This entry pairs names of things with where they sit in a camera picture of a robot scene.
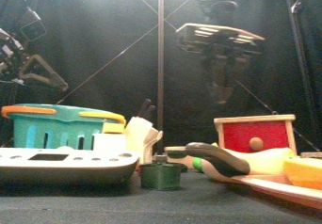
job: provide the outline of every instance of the teal plastic basket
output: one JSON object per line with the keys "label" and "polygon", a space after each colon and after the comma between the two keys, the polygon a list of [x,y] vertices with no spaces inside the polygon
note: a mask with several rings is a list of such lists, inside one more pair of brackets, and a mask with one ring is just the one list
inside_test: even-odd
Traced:
{"label": "teal plastic basket", "polygon": [[55,149],[70,146],[94,149],[94,134],[103,123],[125,123],[125,117],[109,111],[54,104],[16,104],[3,107],[3,116],[14,119],[14,147]]}

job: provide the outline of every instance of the red wooden box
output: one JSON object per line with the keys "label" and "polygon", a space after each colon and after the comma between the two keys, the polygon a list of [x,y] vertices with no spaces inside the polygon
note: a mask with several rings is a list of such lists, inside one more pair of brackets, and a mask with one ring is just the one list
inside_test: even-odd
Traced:
{"label": "red wooden box", "polygon": [[290,147],[297,152],[292,122],[294,115],[215,119],[219,146],[236,152],[258,152]]}

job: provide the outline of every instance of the white electronic device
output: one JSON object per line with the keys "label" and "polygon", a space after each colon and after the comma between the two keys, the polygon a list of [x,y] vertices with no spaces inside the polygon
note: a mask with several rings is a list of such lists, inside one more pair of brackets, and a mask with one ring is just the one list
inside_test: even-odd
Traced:
{"label": "white electronic device", "polygon": [[0,148],[0,185],[118,184],[133,176],[138,161],[133,152]]}

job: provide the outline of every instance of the wooden board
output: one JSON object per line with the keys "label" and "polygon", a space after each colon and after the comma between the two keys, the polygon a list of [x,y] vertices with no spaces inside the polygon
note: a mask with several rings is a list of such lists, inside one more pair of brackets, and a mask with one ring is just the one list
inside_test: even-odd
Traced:
{"label": "wooden board", "polygon": [[233,179],[262,193],[322,210],[322,190],[292,185],[285,175],[248,175]]}

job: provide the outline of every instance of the basket handle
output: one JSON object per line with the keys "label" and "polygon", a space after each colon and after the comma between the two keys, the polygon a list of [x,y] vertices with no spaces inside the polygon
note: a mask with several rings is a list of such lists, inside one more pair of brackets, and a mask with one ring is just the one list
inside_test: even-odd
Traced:
{"label": "basket handle", "polygon": [[52,108],[43,108],[43,107],[28,107],[28,106],[3,106],[2,114],[4,118],[11,118],[10,114],[14,113],[27,113],[27,114],[46,114],[54,115],[56,113],[55,109]]}
{"label": "basket handle", "polygon": [[117,114],[113,112],[81,111],[78,115],[81,117],[113,119],[113,120],[117,120],[119,123],[126,124],[126,118],[121,114]]}

